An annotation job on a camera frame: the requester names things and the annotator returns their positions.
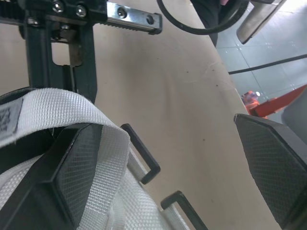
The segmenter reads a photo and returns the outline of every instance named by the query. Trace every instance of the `silver metal plate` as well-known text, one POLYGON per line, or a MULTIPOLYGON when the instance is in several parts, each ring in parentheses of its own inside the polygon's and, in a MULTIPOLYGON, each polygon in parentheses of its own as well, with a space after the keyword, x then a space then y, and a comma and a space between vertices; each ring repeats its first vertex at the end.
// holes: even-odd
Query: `silver metal plate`
POLYGON ((104 23, 106 25, 155 34, 162 30, 161 15, 136 10, 112 2, 107 2, 107 17, 107 22, 104 23))

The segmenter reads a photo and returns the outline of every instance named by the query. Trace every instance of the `black plastic buckle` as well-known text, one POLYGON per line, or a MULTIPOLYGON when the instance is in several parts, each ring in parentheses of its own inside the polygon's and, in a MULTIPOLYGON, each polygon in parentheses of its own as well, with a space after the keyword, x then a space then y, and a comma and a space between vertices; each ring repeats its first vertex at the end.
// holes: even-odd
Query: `black plastic buckle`
POLYGON ((181 191, 177 191, 173 193, 172 195, 169 195, 164 200, 161 201, 161 207, 163 210, 170 207, 173 203, 177 202, 183 212, 186 214, 186 216, 191 221, 192 225, 196 230, 208 230, 206 225, 203 223, 199 215, 196 213, 188 199, 184 196, 184 194, 181 191))
POLYGON ((160 165, 153 158, 130 124, 123 124, 121 128, 129 134, 132 144, 150 168, 150 171, 141 179, 142 184, 147 184, 160 172, 160 165))

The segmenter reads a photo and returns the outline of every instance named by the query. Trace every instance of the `red metal frame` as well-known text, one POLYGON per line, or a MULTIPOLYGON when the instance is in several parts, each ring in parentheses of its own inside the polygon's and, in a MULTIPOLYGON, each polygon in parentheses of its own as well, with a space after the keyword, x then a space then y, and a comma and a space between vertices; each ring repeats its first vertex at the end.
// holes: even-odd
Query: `red metal frame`
POLYGON ((266 117, 270 114, 273 114, 294 101, 295 98, 297 98, 306 87, 307 85, 303 85, 281 97, 270 99, 265 103, 249 109, 248 112, 249 114, 258 117, 266 117))

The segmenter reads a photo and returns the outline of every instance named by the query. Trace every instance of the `qr code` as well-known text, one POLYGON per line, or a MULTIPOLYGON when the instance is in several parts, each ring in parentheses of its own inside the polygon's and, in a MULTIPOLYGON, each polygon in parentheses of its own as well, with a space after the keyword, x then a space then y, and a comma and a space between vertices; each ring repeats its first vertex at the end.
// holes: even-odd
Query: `qr code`
POLYGON ((0 110, 0 133, 8 131, 8 125, 11 122, 11 108, 0 110))

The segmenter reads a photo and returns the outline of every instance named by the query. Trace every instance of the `black cable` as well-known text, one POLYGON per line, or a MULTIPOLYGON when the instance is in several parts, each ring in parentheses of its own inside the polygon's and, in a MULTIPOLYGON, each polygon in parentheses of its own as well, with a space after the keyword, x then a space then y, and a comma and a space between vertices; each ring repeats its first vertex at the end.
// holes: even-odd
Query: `black cable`
POLYGON ((157 3, 159 5, 159 8, 161 12, 164 14, 164 16, 177 28, 180 30, 183 30, 185 32, 188 32, 190 34, 194 35, 210 35, 214 33, 219 33, 223 30, 228 29, 232 25, 234 25, 244 14, 245 10, 248 7, 249 0, 236 0, 236 3, 234 5, 233 9, 233 16, 230 17, 229 20, 226 22, 222 23, 221 25, 218 25, 217 27, 214 28, 209 28, 209 29, 197 29, 193 28, 190 26, 187 26, 181 22, 179 22, 177 19, 175 19, 165 8, 165 5, 163 4, 162 0, 157 0, 157 3))
POLYGON ((229 74, 244 73, 244 72, 249 72, 249 71, 253 71, 253 70, 257 70, 257 69, 262 69, 262 68, 266 68, 266 67, 270 67, 270 66, 283 64, 283 63, 290 62, 290 61, 296 61, 296 60, 303 59, 303 58, 307 58, 307 54, 303 54, 303 55, 296 56, 296 57, 290 57, 290 58, 287 58, 287 59, 267 63, 267 64, 264 64, 264 65, 261 65, 261 66, 255 66, 255 67, 251 67, 251 68, 247 68, 247 69, 230 71, 228 73, 229 74))

